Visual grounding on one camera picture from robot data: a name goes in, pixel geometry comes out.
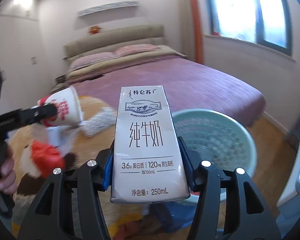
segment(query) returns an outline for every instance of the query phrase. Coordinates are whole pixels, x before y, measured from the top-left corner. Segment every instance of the beige blanket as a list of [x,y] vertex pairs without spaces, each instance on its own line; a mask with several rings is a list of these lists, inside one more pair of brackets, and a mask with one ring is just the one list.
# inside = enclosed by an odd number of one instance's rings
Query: beige blanket
[[152,58],[152,57],[162,57],[162,56],[169,56],[169,55],[178,55],[181,57],[186,57],[185,55],[175,51],[174,49],[171,49],[170,47],[168,47],[166,45],[159,45],[158,47],[160,48],[158,50],[147,51],[147,52],[142,52],[142,53],[138,53],[138,54],[128,55],[125,57],[110,59],[107,61],[99,62],[99,63],[93,64],[93,65],[84,67],[82,69],[71,71],[67,74],[67,79],[72,79],[72,78],[82,76],[82,75],[85,75],[85,74],[88,74],[91,72],[104,70],[106,68],[111,68],[112,66],[123,65],[123,64],[129,63],[129,62]]

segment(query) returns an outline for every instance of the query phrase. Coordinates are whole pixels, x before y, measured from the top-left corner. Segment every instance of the white wall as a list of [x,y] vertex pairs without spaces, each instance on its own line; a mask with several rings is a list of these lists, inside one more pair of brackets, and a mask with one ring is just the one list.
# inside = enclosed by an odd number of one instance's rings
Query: white wall
[[[202,32],[210,34],[206,0],[198,0]],[[292,24],[292,58],[244,41],[204,36],[204,64],[260,90],[266,98],[267,117],[282,131],[300,115],[300,5],[288,0]]]
[[[42,45],[39,22],[25,18],[26,12],[13,0],[0,6],[0,69],[4,71],[0,114],[34,106],[53,87]],[[36,17],[36,3],[31,8]],[[31,57],[37,58],[32,65]]]
[[140,0],[136,8],[119,8],[78,17],[77,11],[125,0],[41,0],[39,20],[44,46],[54,77],[63,75],[63,46],[88,35],[88,28],[99,25],[111,30],[134,25],[164,24],[168,45],[181,50],[178,0]]

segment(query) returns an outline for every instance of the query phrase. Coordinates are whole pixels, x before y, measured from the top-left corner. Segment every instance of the metal screw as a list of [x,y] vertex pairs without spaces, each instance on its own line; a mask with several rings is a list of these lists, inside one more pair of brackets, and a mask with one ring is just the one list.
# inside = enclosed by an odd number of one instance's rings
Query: metal screw
[[204,167],[210,167],[211,166],[211,162],[209,162],[209,161],[202,161],[201,165],[204,166]]
[[57,175],[57,174],[60,174],[61,173],[61,168],[55,168],[53,170],[53,174]]
[[90,160],[87,162],[88,166],[89,167],[93,167],[93,166],[96,166],[97,165],[97,162],[95,160]]
[[245,173],[245,171],[244,171],[243,168],[237,168],[235,171],[236,171],[238,174],[241,174],[241,175]]

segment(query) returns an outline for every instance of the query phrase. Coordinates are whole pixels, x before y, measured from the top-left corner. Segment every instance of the purple bedspread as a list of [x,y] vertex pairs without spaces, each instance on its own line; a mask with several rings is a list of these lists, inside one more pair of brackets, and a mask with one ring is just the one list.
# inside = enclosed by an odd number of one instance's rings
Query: purple bedspread
[[251,125],[265,107],[261,92],[218,70],[182,59],[136,65],[75,83],[79,96],[100,98],[118,109],[121,87],[162,85],[171,112],[205,108]]

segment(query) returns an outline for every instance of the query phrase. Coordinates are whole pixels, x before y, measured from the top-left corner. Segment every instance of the human hand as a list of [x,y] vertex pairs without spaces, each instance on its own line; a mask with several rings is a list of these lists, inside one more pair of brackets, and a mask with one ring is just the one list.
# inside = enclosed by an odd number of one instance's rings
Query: human hand
[[0,191],[5,194],[12,195],[17,191],[16,173],[13,170],[14,160],[12,159],[13,151],[8,146],[8,158],[1,166]]

